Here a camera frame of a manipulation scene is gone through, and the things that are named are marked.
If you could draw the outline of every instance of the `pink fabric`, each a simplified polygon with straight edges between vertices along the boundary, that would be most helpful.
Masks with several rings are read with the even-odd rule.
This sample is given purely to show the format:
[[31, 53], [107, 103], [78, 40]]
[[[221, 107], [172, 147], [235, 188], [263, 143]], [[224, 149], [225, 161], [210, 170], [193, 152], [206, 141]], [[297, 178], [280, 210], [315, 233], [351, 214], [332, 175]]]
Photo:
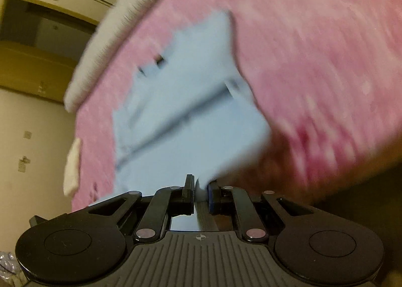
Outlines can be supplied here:
[[234, 15], [241, 73], [290, 141], [295, 185], [321, 188], [400, 129], [402, 0], [160, 0], [78, 112], [83, 147], [74, 210], [112, 190], [111, 114], [136, 67], [175, 29], [220, 8]]

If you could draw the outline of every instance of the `white fabric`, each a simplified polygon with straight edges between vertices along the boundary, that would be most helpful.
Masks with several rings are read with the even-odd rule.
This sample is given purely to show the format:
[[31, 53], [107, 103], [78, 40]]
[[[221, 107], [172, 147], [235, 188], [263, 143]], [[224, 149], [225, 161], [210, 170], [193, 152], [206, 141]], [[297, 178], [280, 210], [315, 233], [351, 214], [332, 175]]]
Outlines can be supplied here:
[[142, 16], [157, 0], [118, 0], [86, 46], [64, 96], [68, 112], [76, 112]]
[[67, 154], [64, 168], [63, 192], [64, 196], [73, 197], [80, 187], [80, 153], [82, 141], [76, 138]]

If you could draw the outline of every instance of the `crosshair marking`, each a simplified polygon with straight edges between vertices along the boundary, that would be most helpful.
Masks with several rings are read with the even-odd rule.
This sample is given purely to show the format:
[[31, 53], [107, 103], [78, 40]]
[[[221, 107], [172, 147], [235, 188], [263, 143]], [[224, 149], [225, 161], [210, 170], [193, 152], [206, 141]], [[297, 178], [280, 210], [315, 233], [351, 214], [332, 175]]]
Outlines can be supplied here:
[[206, 239], [206, 238], [208, 238], [208, 237], [205, 236], [205, 235], [203, 235], [203, 234], [199, 234], [199, 235], [197, 235], [195, 238], [198, 239], [198, 240], [204, 240], [204, 239]]

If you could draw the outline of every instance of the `light switch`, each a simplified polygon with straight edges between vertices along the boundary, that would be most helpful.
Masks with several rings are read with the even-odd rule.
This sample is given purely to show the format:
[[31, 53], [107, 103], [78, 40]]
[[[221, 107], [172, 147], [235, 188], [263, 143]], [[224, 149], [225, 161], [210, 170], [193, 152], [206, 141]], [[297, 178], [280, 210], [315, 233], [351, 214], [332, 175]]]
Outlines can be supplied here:
[[30, 164], [31, 160], [28, 159], [26, 156], [23, 156], [22, 159], [20, 159], [20, 163]]
[[19, 172], [25, 172], [26, 169], [27, 169], [27, 166], [24, 163], [19, 163], [18, 164], [18, 171]]
[[24, 132], [24, 138], [26, 138], [26, 139], [31, 139], [31, 137], [32, 137], [32, 133], [26, 130], [26, 131]]

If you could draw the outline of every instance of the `blue cloth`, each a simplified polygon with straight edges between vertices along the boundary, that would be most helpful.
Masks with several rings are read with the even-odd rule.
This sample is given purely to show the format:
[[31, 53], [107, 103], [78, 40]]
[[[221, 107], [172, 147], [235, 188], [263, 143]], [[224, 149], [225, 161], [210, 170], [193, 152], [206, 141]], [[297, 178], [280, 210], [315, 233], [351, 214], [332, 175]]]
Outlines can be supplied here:
[[[252, 161], [269, 140], [269, 125], [232, 56], [228, 12], [177, 31], [162, 56], [159, 66], [152, 63], [136, 73], [125, 103], [113, 114], [113, 195], [130, 190], [153, 195], [182, 186], [187, 174], [205, 189]], [[197, 227], [193, 221], [172, 230]]]

